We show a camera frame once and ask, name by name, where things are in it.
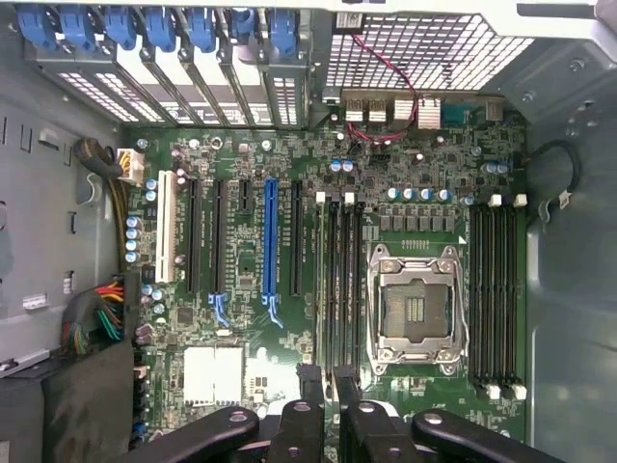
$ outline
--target power connector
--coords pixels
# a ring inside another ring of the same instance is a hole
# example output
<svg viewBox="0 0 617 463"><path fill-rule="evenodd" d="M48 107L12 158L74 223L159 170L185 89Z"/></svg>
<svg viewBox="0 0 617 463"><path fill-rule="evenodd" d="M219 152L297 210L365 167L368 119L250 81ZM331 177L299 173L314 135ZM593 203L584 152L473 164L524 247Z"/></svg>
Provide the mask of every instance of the power connector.
<svg viewBox="0 0 617 463"><path fill-rule="evenodd" d="M122 175L119 180L135 186L144 183L144 155L131 148L118 148L116 157L122 167Z"/></svg>

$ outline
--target white connector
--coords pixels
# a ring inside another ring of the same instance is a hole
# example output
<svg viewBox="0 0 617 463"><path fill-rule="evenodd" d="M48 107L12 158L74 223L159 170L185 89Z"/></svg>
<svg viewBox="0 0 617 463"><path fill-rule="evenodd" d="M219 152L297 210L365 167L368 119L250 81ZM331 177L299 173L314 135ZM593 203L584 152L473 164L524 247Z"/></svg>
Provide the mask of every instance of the white connector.
<svg viewBox="0 0 617 463"><path fill-rule="evenodd" d="M158 173L158 216L156 218L156 283L174 280L175 187L177 175Z"/></svg>
<svg viewBox="0 0 617 463"><path fill-rule="evenodd" d="M135 186L144 183L144 155L131 148L118 148L116 159L124 172L119 180Z"/></svg>

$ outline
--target motherboard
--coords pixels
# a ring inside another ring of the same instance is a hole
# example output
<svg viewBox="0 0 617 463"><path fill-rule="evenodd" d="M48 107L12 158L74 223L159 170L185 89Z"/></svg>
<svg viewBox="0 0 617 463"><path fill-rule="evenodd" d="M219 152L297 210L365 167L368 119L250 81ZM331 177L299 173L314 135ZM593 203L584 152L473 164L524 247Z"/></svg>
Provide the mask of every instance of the motherboard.
<svg viewBox="0 0 617 463"><path fill-rule="evenodd" d="M148 436L231 404L279 414L305 363L327 444L339 365L405 421L444 408L523 441L524 142L518 114L381 144L332 122L129 128Z"/></svg>

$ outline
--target blue pci express slot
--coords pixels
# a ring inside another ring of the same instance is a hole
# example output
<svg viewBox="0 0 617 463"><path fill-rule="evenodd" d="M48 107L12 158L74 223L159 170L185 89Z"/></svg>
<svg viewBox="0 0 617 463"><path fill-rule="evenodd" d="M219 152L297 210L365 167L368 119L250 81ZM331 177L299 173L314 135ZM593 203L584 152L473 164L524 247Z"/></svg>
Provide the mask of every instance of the blue pci express slot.
<svg viewBox="0 0 617 463"><path fill-rule="evenodd" d="M277 251L279 219L279 182L268 178L265 186L265 213L263 218L263 291L261 304L268 308L270 319L282 328L278 315Z"/></svg>

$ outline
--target colorful wires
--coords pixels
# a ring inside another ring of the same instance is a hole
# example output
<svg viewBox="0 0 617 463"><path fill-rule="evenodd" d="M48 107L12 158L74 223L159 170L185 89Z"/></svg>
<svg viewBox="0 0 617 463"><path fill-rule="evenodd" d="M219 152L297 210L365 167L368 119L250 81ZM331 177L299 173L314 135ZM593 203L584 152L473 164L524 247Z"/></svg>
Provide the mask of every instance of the colorful wires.
<svg viewBox="0 0 617 463"><path fill-rule="evenodd" d="M407 131L407 129L414 123L414 121L417 118L418 100L417 100L416 89L414 88L414 85L412 84L412 81L410 80L410 78L407 76L407 74L405 74L405 72L403 72L403 70L401 70L401 68L399 68L396 65L393 65L389 60L384 58L380 53L376 52L373 48L368 46L359 36L352 36L352 37L354 39L354 43L358 45L362 50L367 51L370 55L377 58L384 65L386 65L386 68L394 71L396 74L398 74L399 77L401 77L405 81L405 83L407 84L407 87L412 93L414 103L412 105L412 112L409 118L407 119L407 123L405 124L405 127L403 127L401 130L397 132L389 133L385 135L369 135L366 132L356 128L353 125L353 123L346 124L347 132L349 133L349 136L351 138L360 138L368 142L374 142L374 143L379 143L379 144L385 142L386 140L396 140L400 138L401 135L403 135Z"/></svg>

